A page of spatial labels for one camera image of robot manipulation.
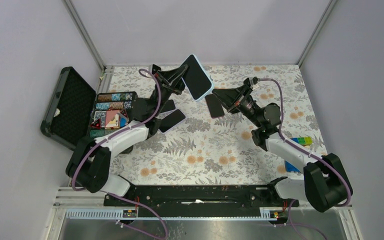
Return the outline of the black phone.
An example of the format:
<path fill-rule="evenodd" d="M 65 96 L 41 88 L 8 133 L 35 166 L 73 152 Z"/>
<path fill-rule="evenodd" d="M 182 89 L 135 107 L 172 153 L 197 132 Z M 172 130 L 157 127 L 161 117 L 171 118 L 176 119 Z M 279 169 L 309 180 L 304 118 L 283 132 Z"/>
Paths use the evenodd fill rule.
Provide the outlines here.
<path fill-rule="evenodd" d="M 205 101 L 211 118 L 217 119 L 225 116 L 223 106 L 215 95 L 209 94 L 205 96 Z"/>

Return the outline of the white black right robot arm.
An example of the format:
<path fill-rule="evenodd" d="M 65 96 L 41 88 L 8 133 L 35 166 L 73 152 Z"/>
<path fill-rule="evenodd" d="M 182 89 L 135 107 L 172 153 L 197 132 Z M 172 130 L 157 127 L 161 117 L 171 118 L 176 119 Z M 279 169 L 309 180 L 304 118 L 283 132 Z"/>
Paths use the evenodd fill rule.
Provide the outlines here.
<path fill-rule="evenodd" d="M 257 147 L 285 160 L 303 175 L 302 179 L 273 180 L 273 188 L 266 193 L 267 201 L 273 206 L 281 205 L 286 199 L 306 201 L 321 213 L 332 207 L 347 206 L 353 189 L 340 158 L 333 153 L 312 153 L 287 138 L 282 133 L 283 104 L 258 106 L 251 96 L 253 87 L 253 83 L 245 83 L 237 88 L 216 88 L 212 94 L 229 113 L 241 113 L 256 126 L 251 135 Z"/>

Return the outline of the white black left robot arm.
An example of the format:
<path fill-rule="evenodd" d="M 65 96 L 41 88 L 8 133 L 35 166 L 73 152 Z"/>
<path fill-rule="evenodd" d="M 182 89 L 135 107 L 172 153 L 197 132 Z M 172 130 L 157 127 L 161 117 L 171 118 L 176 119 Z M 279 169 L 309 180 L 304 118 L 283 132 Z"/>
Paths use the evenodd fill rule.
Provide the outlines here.
<path fill-rule="evenodd" d="M 118 154 L 157 133 L 162 122 L 157 116 L 172 94 L 180 95 L 185 89 L 183 75 L 188 68 L 183 65 L 168 71 L 158 66 L 139 69 L 140 75 L 154 80 L 155 89 L 150 97 L 137 97 L 132 101 L 126 126 L 109 135 L 85 136 L 79 140 L 65 170 L 74 191 L 104 192 L 114 195 L 124 206 L 134 202 L 131 183 L 111 173 L 110 164 Z"/>

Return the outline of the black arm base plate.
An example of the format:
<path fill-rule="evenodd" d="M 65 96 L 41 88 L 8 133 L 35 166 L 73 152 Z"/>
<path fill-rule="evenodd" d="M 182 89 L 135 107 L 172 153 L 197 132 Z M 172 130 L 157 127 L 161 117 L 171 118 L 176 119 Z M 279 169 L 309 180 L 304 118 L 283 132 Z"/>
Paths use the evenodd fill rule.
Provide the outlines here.
<path fill-rule="evenodd" d="M 271 185 L 133 185 L 124 198 L 165 218 L 259 217 L 260 208 L 300 205 L 280 198 Z"/>

